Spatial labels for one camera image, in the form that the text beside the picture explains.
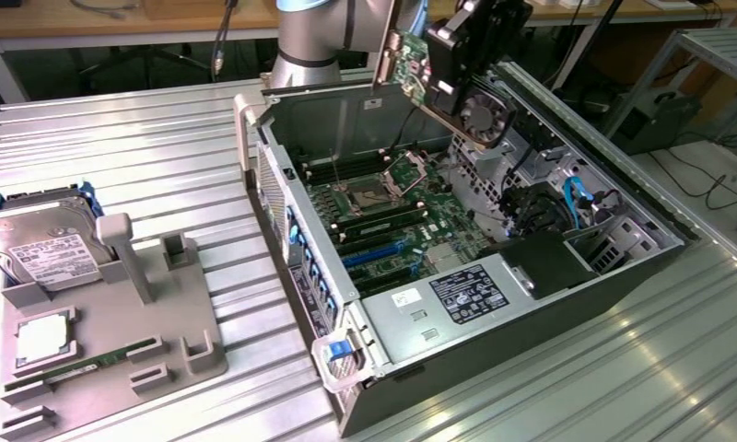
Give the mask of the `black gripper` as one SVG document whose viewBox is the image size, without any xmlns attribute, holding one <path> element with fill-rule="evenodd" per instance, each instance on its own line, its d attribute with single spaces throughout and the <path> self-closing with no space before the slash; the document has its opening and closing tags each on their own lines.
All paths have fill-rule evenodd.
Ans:
<svg viewBox="0 0 737 442">
<path fill-rule="evenodd" d="M 431 23 L 427 106 L 447 116 L 458 113 L 473 75 L 505 56 L 530 15 L 523 1 L 459 1 L 453 17 Z"/>
</svg>

